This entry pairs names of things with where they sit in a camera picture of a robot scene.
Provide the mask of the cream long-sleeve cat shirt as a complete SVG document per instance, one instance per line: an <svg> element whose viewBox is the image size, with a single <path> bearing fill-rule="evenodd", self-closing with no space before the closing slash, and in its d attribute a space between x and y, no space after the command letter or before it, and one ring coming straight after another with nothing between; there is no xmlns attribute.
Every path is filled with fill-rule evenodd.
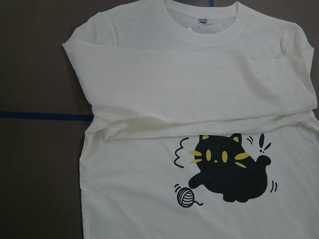
<svg viewBox="0 0 319 239"><path fill-rule="evenodd" d="M63 48L94 115L84 238L318 238L314 50L297 24L239 2L139 0Z"/></svg>

